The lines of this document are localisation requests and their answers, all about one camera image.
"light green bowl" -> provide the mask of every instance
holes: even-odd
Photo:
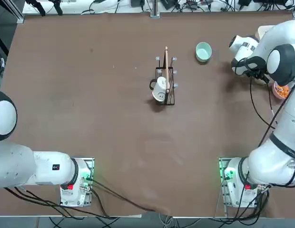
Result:
[[[199,62],[207,62],[212,55],[212,48],[206,42],[200,42],[196,46],[196,58]]]

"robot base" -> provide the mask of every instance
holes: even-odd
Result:
[[[67,207],[87,207],[91,205],[92,181],[86,180],[87,177],[93,178],[94,158],[74,158],[78,164],[78,178],[74,185],[63,189],[60,186],[60,204]]]
[[[238,174],[238,164],[241,158],[219,158],[219,170],[221,178],[221,188],[223,193],[223,200],[225,206],[225,213],[227,215],[227,206],[239,207],[239,202],[243,190],[243,183],[241,182]],[[241,208],[246,208],[248,204],[256,197],[257,188],[244,189]],[[249,205],[249,208],[256,207],[256,200]]]

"tabletop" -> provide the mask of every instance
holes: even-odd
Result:
[[[2,85],[18,109],[9,141],[93,156],[95,178],[137,204],[173,216],[212,217],[218,158],[247,156],[266,130],[252,108],[249,79],[231,70],[229,42],[291,18],[284,11],[26,17]],[[212,47],[205,65],[195,58],[202,41]],[[178,88],[175,105],[160,108],[148,84],[165,46],[177,57]],[[253,84],[253,97],[269,121],[266,88]],[[29,189],[59,201],[58,186]],[[110,215],[143,213],[98,192]],[[87,210],[101,214],[96,199]],[[57,212],[0,190],[0,215]],[[222,199],[216,216],[224,216]],[[271,189],[264,217],[295,218],[295,190]]]

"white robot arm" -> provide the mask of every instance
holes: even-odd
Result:
[[[236,54],[231,66],[237,75],[264,79],[270,75],[280,86],[295,86],[295,20],[272,27],[258,43],[252,37],[235,36],[230,50]],[[295,185],[295,89],[288,98],[281,119],[270,137],[246,158],[233,158],[225,176],[231,203],[238,207],[241,192],[256,192],[258,184]],[[241,207],[256,196],[252,194]]]
[[[64,206],[91,204],[93,159],[70,158],[61,152],[32,151],[22,145],[3,141],[17,123],[14,103],[0,91],[0,188],[22,185],[60,185]]]

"wooden stick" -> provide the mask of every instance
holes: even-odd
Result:
[[[167,47],[166,47],[166,50],[165,50],[165,54],[166,54],[166,80],[167,80],[167,93],[170,91],[170,83],[168,81],[168,62],[167,62]]]

